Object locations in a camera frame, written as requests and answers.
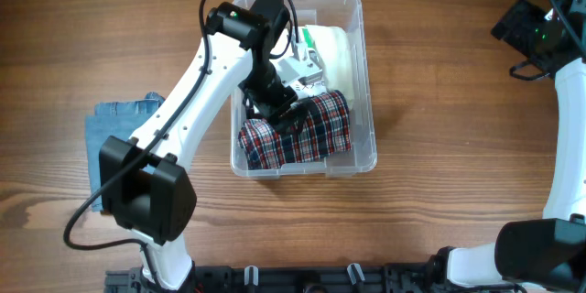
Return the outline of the white printed shirt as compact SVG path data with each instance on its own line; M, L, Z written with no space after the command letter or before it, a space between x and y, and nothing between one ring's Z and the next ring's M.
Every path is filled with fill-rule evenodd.
M287 51L279 59L270 60L275 66L279 81L290 87L299 99L318 96L327 91L323 79L324 70L315 43L306 27L299 29L299 42L296 35L289 42L291 32L285 30L277 42L277 48L288 46Z

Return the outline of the red navy plaid cloth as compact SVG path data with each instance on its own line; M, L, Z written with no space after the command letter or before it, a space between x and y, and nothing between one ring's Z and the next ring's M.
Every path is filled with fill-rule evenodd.
M352 149L350 109L340 91L304 99L293 110L304 113L305 120L284 134L265 119L244 121L237 141L250 169L314 162Z

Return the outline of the cream cloth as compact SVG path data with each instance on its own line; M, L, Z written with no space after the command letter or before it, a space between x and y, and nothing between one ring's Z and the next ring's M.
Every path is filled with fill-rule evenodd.
M306 25L305 28L320 59L326 89L341 92L352 110L355 101L353 62L346 32L340 27Z

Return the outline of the blue denim jeans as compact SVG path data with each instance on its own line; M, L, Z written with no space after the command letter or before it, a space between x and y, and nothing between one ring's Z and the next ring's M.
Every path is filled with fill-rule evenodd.
M91 193L101 187L99 152L109 136L126 140L165 102L156 92L129 102L98 103L93 114L85 117L85 145Z

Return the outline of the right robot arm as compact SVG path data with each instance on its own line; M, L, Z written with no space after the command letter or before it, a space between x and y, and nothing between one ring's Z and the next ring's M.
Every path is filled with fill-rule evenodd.
M585 289L585 63L560 28L539 6L517 0L491 31L554 81L557 154L540 219L510 222L493 243L448 252L443 276L457 289Z

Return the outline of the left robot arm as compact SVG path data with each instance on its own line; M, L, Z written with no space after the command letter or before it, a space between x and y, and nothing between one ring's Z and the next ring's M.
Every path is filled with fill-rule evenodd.
M292 0L254 0L251 8L224 2L201 17L197 56L166 103L126 140L110 136L99 153L103 208L130 232L142 265L106 276L109 292L193 292L195 265L183 231L196 206L188 170L223 102L236 88L277 130L297 95L285 86L271 53Z

